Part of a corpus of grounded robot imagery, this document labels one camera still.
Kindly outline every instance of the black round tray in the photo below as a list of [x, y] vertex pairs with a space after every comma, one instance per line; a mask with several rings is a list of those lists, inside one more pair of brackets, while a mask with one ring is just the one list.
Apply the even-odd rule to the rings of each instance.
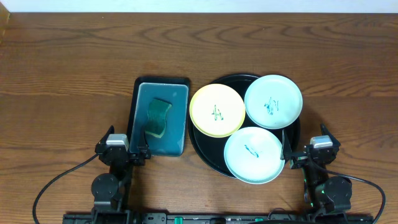
[[[258, 79], [258, 75], [227, 75], [216, 79], [211, 82], [227, 85], [233, 88], [239, 93], [244, 99], [249, 85]], [[259, 127], [257, 124], [251, 121], [249, 116], [246, 114], [244, 122], [241, 128], [245, 127]], [[284, 128], [289, 139], [292, 151], [295, 151], [297, 144], [300, 139], [300, 120], [297, 118], [291, 125]], [[268, 129], [268, 131], [275, 134], [275, 136], [282, 142], [282, 129]], [[188, 118], [188, 132], [193, 145], [200, 158], [220, 174], [224, 174], [228, 177], [235, 178], [235, 176], [228, 170], [224, 160], [224, 147], [229, 137], [225, 138], [212, 138], [206, 134], [201, 133], [193, 124], [190, 118]]]

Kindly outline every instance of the sponge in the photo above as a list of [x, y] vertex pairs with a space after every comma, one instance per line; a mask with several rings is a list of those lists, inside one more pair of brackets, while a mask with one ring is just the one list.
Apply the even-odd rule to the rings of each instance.
[[161, 138], [166, 131], [166, 114], [172, 107], [170, 103], [153, 99], [148, 107], [148, 122], [145, 133]]

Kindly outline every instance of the white wall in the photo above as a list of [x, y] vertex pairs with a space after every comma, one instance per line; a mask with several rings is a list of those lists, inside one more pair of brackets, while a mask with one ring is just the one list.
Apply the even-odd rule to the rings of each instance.
[[398, 12], [398, 0], [0, 0], [10, 12]]

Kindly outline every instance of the blue scribble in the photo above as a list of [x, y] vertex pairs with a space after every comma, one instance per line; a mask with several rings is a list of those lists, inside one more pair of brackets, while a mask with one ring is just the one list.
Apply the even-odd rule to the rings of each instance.
[[252, 155], [254, 155], [256, 158], [259, 157], [259, 154], [256, 153], [253, 149], [250, 149], [247, 145], [244, 145], [244, 147], [246, 147], [246, 149], [247, 149]]
[[214, 120], [215, 120], [215, 121], [217, 120], [217, 117], [220, 117], [221, 120], [224, 120], [224, 117], [221, 115], [221, 112], [220, 112], [219, 109], [217, 109], [217, 106], [216, 106], [216, 105], [214, 105], [214, 110], [213, 110], [213, 113], [212, 113], [211, 115], [214, 115]]
[[264, 106], [267, 108], [268, 114], [273, 115], [274, 108], [276, 108], [276, 111], [279, 111], [279, 100], [275, 101], [272, 99], [272, 97], [270, 97], [268, 103], [266, 103]]

